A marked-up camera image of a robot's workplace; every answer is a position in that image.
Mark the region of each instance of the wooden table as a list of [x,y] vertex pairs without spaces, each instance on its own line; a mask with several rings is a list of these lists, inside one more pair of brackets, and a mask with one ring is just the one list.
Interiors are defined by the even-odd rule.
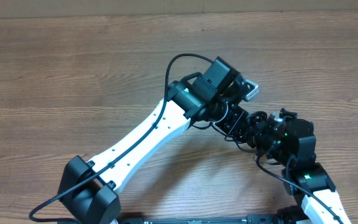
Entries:
[[[0,20],[0,223],[31,223],[72,157],[136,127],[183,52],[219,55],[259,83],[246,110],[285,107],[313,121],[318,161],[358,223],[358,11]],[[180,59],[170,80],[207,67]],[[238,217],[295,201],[252,155],[189,129],[136,173],[121,204],[154,218]],[[38,214],[57,215],[69,216],[59,203]]]

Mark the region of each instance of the robotic hand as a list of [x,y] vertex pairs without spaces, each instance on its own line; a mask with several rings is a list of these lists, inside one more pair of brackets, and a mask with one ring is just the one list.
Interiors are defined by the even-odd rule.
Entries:
[[[193,73],[168,85],[172,63],[184,56],[202,58],[212,65],[204,74]],[[284,108],[267,116],[263,111],[249,114],[238,106],[258,92],[258,84],[243,79],[220,57],[212,61],[195,54],[177,55],[167,68],[164,98],[150,116],[117,144],[88,162],[80,156],[68,162],[58,195],[33,209],[29,218],[35,222],[117,223],[121,211],[118,195],[134,173],[166,142],[183,134],[196,122],[208,121],[209,125],[200,129],[212,126],[225,139],[231,138],[239,149],[244,143],[256,147],[256,151],[242,150],[256,152],[258,167],[282,180],[288,194],[293,195],[297,203],[297,206],[280,209],[276,215],[248,215],[208,222],[350,223],[334,183],[321,164],[315,163],[313,123],[298,119],[296,113]],[[260,165],[263,155],[285,166],[282,177]],[[37,211],[56,200],[61,201],[76,219],[34,217]],[[152,220],[135,219],[136,224],[139,222],[153,223]],[[202,224],[201,220],[154,222]]]

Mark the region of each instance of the robotic arm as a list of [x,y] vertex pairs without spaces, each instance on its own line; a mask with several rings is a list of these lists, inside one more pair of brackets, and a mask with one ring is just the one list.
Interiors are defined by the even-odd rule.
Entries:
[[[190,74],[168,86],[170,66],[182,56],[203,58],[212,65],[204,74]],[[208,121],[238,146],[247,143],[256,147],[257,165],[284,181],[288,194],[295,198],[297,206],[281,209],[277,215],[259,216],[254,223],[350,223],[335,185],[321,164],[315,163],[313,123],[285,109],[269,117],[263,111],[249,114],[238,104],[251,100],[259,92],[258,84],[243,79],[220,57],[211,61],[199,55],[178,55],[168,66],[165,84],[164,99],[126,137],[88,162],[76,156],[66,165],[58,195],[35,208],[31,220],[116,222],[121,210],[118,195],[134,173],[166,142],[195,122]],[[283,177],[260,165],[263,155],[285,166]],[[34,217],[36,211],[55,200],[60,200],[76,220]]]

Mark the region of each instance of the silver metal part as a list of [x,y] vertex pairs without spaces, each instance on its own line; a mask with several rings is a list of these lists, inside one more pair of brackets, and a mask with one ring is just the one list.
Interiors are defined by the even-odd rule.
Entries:
[[259,85],[258,85],[258,83],[253,82],[253,81],[251,81],[251,80],[246,80],[246,82],[247,82],[246,84],[250,86],[250,89],[252,89],[248,94],[246,94],[246,95],[244,96],[244,100],[245,100],[246,102],[249,102],[251,99],[253,99],[254,96],[256,96],[256,94],[258,94],[258,92],[259,92]]

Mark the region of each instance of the wood grain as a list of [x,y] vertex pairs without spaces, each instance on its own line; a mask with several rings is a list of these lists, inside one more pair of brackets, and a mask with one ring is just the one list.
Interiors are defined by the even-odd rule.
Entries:
[[[285,107],[313,121],[318,161],[358,223],[358,11],[0,20],[0,223],[30,223],[73,156],[89,159],[137,126],[162,97],[167,63],[183,52],[219,55],[259,83],[246,110]],[[170,79],[207,67],[180,59]],[[121,203],[154,218],[295,204],[252,155],[196,129],[159,150]],[[39,214],[56,215],[69,216],[59,203]]]

